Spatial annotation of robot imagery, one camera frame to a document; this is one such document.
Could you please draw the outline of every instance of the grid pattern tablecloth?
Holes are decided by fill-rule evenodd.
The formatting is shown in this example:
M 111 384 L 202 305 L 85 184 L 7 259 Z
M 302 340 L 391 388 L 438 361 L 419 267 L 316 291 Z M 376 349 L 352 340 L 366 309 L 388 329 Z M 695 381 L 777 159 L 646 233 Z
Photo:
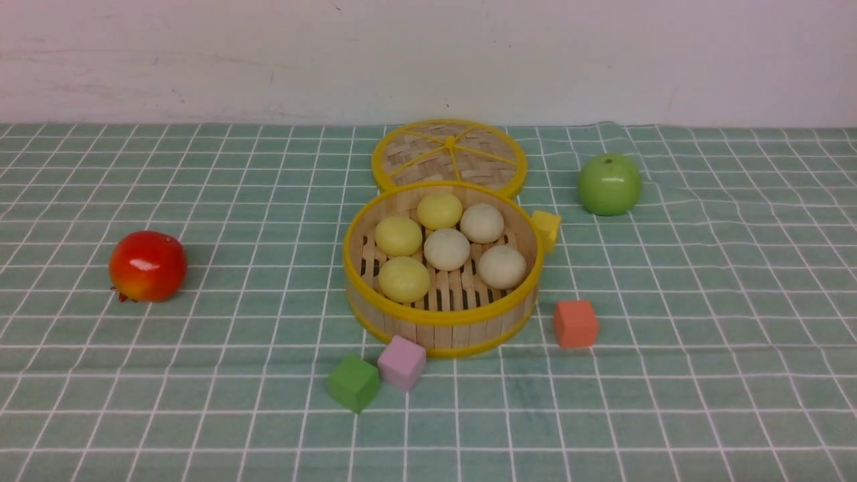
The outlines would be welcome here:
M 381 346 L 339 243 L 388 129 L 0 125 L 0 479 L 857 480 L 857 130 L 508 129 L 563 217 L 538 311 L 355 417 L 324 376 Z M 577 203 L 604 151 L 630 216 Z M 141 228 L 189 253 L 169 303 L 108 290 Z M 564 298 L 594 349 L 555 346 Z

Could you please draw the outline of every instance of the cube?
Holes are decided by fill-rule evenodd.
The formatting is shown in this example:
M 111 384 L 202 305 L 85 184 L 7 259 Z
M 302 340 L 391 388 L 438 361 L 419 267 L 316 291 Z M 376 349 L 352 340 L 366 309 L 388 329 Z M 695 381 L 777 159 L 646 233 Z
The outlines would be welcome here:
M 547 213 L 545 211 L 534 211 L 532 221 L 545 241 L 545 251 L 548 253 L 554 252 L 556 236 L 560 232 L 560 223 L 562 222 L 562 218 L 556 214 Z
M 562 348 L 585 348 L 595 345 L 598 318 L 588 299 L 560 301 L 554 310 L 554 336 Z
M 359 414 L 378 395 L 378 369 L 355 354 L 343 358 L 327 377 L 327 392 L 339 403 Z
M 381 380 L 403 392 L 414 388 L 425 367 L 426 349 L 399 335 L 393 336 L 378 358 Z

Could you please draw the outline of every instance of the plastic fruit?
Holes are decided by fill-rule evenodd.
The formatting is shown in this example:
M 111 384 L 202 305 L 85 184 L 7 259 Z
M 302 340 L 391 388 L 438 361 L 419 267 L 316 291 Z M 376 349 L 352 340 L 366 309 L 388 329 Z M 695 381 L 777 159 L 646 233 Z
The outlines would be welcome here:
M 592 158 L 580 171 L 580 204 L 599 216 L 616 216 L 633 208 L 643 190 L 637 165 L 622 154 L 606 153 Z
M 119 302 L 166 301 L 188 273 L 188 258 L 177 239 L 157 231 L 137 231 L 122 238 L 110 257 L 111 290 Z

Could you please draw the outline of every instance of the bamboo steamer basket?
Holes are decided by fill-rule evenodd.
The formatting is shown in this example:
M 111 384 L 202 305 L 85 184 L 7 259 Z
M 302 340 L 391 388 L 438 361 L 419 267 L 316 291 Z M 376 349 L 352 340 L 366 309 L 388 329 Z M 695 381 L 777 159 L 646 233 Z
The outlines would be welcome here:
M 403 144 L 396 137 L 402 136 L 403 132 L 410 133 L 414 126 L 435 134 L 449 132 L 452 126 L 458 129 L 458 134 L 454 134 L 455 130 L 453 134 L 446 134 L 443 141 L 445 155 L 425 147 L 414 154 L 402 149 Z M 495 157 L 500 157 L 496 154 L 498 152 L 514 154 L 514 169 L 497 169 L 504 171 L 498 173 L 491 172 L 486 166 L 477 166 L 478 169 L 468 171 L 467 162 L 472 161 L 460 162 L 454 153 L 458 149 L 449 148 L 449 137 L 460 136 L 465 130 L 465 136 L 474 131 L 482 136 L 484 132 L 491 133 L 493 128 L 439 119 L 405 126 L 382 140 L 373 158 L 373 171 L 381 193 L 357 213 L 343 242 L 345 291 L 356 319 L 381 342 L 389 343 L 394 335 L 400 335 L 423 346 L 432 358 L 458 358 L 486 352 L 505 343 L 524 327 L 536 307 L 544 258 L 553 250 L 559 229 L 559 217 L 539 211 L 529 216 L 511 199 L 523 187 L 525 176 L 524 154 L 517 144 L 511 138 L 499 136 L 500 140 L 511 144 L 503 151 L 497 139 L 482 139 L 482 149 L 489 150 Z M 414 138 L 424 139 L 411 136 L 411 140 L 417 143 L 420 141 Z M 479 144 L 475 145 L 472 150 L 464 150 L 465 157 L 470 154 L 475 159 L 482 155 Z M 390 150 L 397 151 L 399 157 L 394 161 L 384 161 Z M 417 160 L 409 166 L 419 166 L 423 174 L 428 174 L 429 180 L 401 175 L 407 172 L 408 166 L 396 172 L 397 167 L 420 155 L 424 161 Z M 441 166 L 453 165 L 453 169 L 440 171 L 440 175 L 435 176 L 430 173 L 437 171 L 432 171 L 426 161 Z M 507 159 L 494 159 L 493 164 L 495 168 L 500 164 L 510 165 Z M 484 202 L 500 210 L 505 221 L 503 235 L 492 244 L 471 243 L 470 260 L 461 269 L 451 272 L 438 271 L 428 265 L 421 248 L 412 257 L 427 267 L 430 278 L 428 293 L 412 304 L 396 303 L 385 297 L 379 288 L 378 273 L 388 258 L 375 245 L 375 227 L 394 214 L 409 216 L 419 224 L 417 205 L 425 196 L 439 190 L 453 193 L 464 209 Z M 422 229 L 424 241 L 431 231 L 425 227 Z M 482 253 L 497 244 L 516 248 L 527 263 L 527 275 L 511 290 L 488 287 L 476 271 Z

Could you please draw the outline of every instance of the yellow bun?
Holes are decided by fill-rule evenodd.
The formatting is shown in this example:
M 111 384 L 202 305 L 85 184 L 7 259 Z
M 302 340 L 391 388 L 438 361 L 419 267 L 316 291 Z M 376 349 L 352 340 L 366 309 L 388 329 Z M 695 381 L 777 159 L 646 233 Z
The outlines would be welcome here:
M 413 303 L 429 292 L 429 271 L 412 257 L 394 257 L 381 266 L 378 286 L 397 303 Z
M 417 219 L 432 231 L 455 226 L 463 212 L 461 201 L 451 192 L 434 192 L 417 204 Z
M 423 244 L 423 230 L 407 216 L 388 216 L 375 227 L 375 243 L 387 256 L 410 256 Z

